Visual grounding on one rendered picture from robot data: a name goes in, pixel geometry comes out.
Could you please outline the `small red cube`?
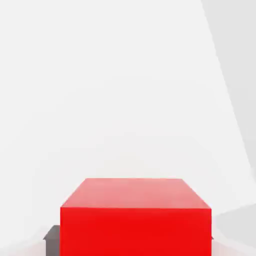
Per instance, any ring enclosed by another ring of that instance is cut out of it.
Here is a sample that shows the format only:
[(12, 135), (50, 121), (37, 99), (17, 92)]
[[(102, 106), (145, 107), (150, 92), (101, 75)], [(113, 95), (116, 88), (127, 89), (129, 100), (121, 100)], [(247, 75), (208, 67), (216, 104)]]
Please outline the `small red cube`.
[(179, 178), (87, 178), (60, 208), (60, 256), (212, 256), (212, 210)]

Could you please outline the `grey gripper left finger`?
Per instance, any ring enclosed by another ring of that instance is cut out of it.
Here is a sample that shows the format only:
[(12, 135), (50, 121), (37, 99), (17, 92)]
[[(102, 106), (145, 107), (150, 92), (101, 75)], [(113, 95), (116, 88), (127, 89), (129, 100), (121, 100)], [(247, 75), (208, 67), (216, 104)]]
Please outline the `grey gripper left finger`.
[(60, 256), (60, 226), (53, 225), (44, 237), (32, 241), (23, 256)]

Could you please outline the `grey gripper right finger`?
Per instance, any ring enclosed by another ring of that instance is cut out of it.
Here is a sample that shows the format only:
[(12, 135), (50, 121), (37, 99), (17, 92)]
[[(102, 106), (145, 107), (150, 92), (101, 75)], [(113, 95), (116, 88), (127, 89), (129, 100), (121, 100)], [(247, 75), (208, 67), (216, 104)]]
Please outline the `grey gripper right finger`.
[(223, 241), (219, 241), (212, 237), (211, 256), (232, 256), (232, 248)]

